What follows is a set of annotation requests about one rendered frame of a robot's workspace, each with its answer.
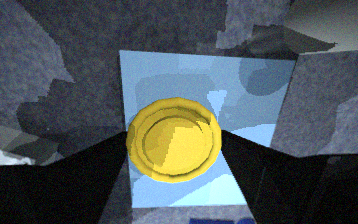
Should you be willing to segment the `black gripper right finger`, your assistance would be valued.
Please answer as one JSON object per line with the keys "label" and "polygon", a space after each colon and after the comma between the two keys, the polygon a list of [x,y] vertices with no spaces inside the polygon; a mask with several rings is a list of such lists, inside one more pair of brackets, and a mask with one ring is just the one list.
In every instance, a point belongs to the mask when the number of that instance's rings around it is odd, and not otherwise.
{"label": "black gripper right finger", "polygon": [[257,224],[310,224],[328,184],[358,179],[358,154],[296,157],[221,130],[222,155]]}

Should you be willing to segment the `yellow plate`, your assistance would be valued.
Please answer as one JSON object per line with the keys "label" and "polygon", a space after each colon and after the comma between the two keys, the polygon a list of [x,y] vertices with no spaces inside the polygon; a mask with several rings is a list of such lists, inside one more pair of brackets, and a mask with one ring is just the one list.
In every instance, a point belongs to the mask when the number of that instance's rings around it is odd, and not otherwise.
{"label": "yellow plate", "polygon": [[182,182],[203,174],[222,146],[221,128],[197,101],[159,99],[141,109],[128,127],[126,147],[139,171],[154,180]]}

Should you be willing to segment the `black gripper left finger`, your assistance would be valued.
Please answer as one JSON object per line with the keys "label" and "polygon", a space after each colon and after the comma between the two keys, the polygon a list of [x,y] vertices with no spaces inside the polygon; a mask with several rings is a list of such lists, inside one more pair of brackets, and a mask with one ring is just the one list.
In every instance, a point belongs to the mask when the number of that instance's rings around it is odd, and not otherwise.
{"label": "black gripper left finger", "polygon": [[0,165],[0,212],[26,224],[98,224],[127,154],[123,131],[47,165]]}

